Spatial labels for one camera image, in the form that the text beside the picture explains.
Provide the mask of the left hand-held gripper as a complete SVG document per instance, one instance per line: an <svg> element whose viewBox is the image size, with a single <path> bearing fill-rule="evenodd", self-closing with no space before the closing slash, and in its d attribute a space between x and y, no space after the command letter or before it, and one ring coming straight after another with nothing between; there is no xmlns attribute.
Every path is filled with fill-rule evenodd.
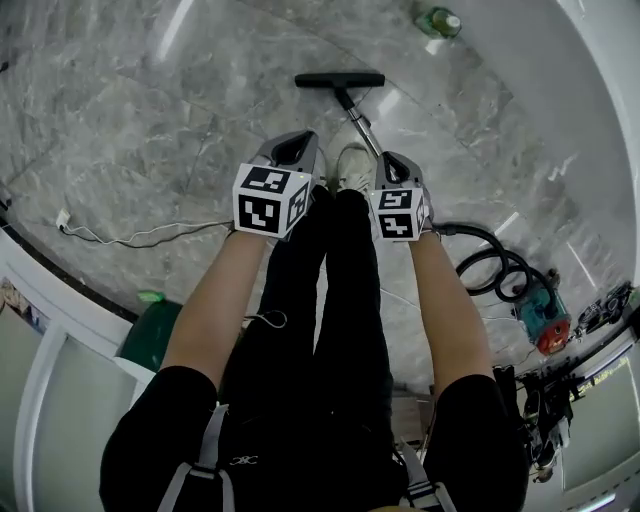
<svg viewBox="0 0 640 512"><path fill-rule="evenodd" d="M301 130L264 142L239 166L232 188L234 228L283 240L306 214L318 135Z"/></svg>

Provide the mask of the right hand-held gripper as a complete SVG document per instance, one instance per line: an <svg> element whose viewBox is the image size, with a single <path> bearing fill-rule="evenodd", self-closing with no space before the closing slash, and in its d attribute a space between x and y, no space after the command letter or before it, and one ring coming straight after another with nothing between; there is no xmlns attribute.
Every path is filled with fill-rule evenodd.
<svg viewBox="0 0 640 512"><path fill-rule="evenodd" d="M369 200L380 237L387 241L417 241L432 215L420 167L393 151L377 158Z"/></svg>

